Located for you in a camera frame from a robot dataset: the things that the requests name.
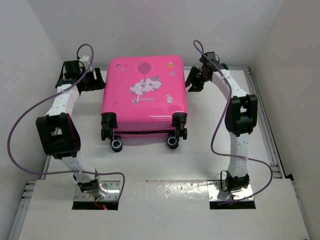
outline pink suitcase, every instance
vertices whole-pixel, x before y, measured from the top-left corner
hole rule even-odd
[[[184,64],[179,56],[118,57],[109,65],[101,110],[101,139],[115,152],[121,138],[167,136],[176,149],[187,139]]]

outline black caster wheel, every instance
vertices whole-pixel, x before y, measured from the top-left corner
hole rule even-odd
[[[108,136],[107,136],[110,140],[111,139],[114,139],[114,131],[112,129],[109,129],[109,133],[108,133]]]
[[[101,140],[105,141],[107,139],[106,134],[105,134],[105,130],[101,129]]]
[[[183,135],[182,135],[183,137],[183,140],[187,140],[187,136],[188,136],[188,131],[187,131],[187,129],[186,128],[184,128],[183,129]]]
[[[170,149],[176,149],[179,146],[178,139],[174,136],[168,137],[168,139],[166,140],[166,144]]]
[[[179,129],[178,128],[175,130],[174,134],[175,134],[176,139],[179,139],[180,134],[179,134]]]
[[[120,139],[114,139],[111,141],[111,148],[114,152],[118,153],[122,150],[122,141]]]

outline metal base plate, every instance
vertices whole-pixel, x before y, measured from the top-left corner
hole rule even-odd
[[[120,181],[102,181],[103,188],[107,189],[108,194],[104,199],[99,199],[97,202],[117,202],[120,193]],[[74,193],[74,202],[94,202],[95,198],[80,191],[76,186]]]

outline pink balloon print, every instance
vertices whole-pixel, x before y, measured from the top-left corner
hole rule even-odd
[[[141,74],[146,75],[151,70],[151,64],[148,62],[143,62],[138,65],[138,70]]]

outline cartoon cat sticker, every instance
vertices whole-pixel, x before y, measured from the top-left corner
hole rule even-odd
[[[140,82],[130,87],[131,94],[137,95],[136,100],[132,100],[132,103],[137,104],[139,102],[140,96],[145,95],[150,91],[157,91],[161,86],[162,83],[158,76],[151,76],[146,80],[141,79]]]

